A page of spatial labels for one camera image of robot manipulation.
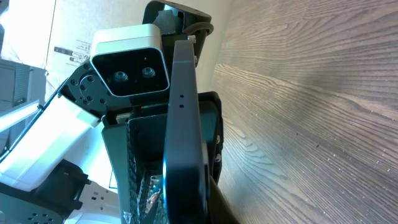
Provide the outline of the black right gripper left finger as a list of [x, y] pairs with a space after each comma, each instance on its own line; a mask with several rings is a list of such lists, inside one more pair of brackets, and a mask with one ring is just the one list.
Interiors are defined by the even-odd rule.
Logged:
[[155, 194], [155, 198], [151, 198], [153, 202], [152, 208], [146, 215], [147, 224], [168, 224], [167, 211], [164, 205], [163, 190], [159, 189]]

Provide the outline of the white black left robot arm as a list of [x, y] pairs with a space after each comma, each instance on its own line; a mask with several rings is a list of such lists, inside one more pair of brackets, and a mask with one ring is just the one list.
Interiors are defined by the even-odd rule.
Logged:
[[[223, 119], [196, 67], [211, 16], [170, 1], [95, 32], [91, 52], [1, 153], [1, 211], [18, 223], [218, 223]], [[102, 124], [117, 192], [66, 160]]]

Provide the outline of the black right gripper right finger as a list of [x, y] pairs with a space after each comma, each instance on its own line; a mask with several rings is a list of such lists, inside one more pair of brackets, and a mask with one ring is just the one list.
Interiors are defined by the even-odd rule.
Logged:
[[207, 224], [240, 224], [212, 177], [210, 177]]

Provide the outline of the blue Galaxy smartphone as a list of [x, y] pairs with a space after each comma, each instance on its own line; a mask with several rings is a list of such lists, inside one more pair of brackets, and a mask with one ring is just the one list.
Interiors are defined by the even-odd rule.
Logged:
[[204, 223], [206, 155], [193, 43], [175, 43], [164, 149], [164, 202], [170, 223]]

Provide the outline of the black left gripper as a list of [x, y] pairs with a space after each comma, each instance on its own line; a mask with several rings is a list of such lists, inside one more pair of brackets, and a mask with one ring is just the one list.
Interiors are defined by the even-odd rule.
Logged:
[[[209, 171], [215, 182], [222, 170], [223, 119], [221, 99], [214, 91], [198, 95], [201, 132], [208, 149]], [[122, 119], [102, 117], [102, 138], [118, 187], [122, 223], [146, 223], [151, 177], [162, 177], [167, 105], [140, 108]]]

